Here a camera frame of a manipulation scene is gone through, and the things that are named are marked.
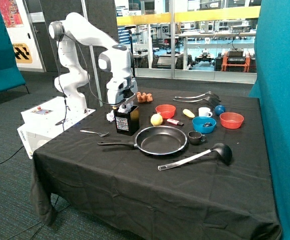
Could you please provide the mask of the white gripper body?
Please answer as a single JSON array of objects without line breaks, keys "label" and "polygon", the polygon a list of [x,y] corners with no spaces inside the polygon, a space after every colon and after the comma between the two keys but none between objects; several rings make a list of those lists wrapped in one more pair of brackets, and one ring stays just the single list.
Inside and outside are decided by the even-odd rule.
[{"label": "white gripper body", "polygon": [[107,100],[110,105],[127,104],[136,98],[138,86],[134,77],[113,77],[107,84]]}]

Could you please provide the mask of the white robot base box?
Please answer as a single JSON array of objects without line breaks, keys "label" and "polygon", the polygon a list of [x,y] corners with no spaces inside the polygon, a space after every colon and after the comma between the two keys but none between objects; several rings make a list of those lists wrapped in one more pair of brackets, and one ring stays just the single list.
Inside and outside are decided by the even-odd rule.
[{"label": "white robot base box", "polygon": [[95,111],[88,108],[79,113],[66,108],[67,104],[67,100],[57,96],[21,112],[24,124],[18,128],[18,134],[30,159],[36,149]]}]

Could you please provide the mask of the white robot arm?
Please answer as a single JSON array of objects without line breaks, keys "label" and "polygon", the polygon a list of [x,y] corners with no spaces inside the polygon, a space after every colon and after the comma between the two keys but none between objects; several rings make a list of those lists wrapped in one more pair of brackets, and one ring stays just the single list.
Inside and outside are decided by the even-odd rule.
[{"label": "white robot arm", "polygon": [[59,45],[61,65],[69,70],[55,79],[55,87],[66,95],[70,113],[87,112],[85,96],[77,88],[89,82],[89,75],[79,63],[76,42],[106,48],[99,55],[98,65],[103,71],[113,74],[106,85],[110,105],[124,105],[135,99],[138,88],[131,71],[133,56],[126,46],[118,44],[76,12],[69,13],[65,20],[50,23],[49,33]]}]

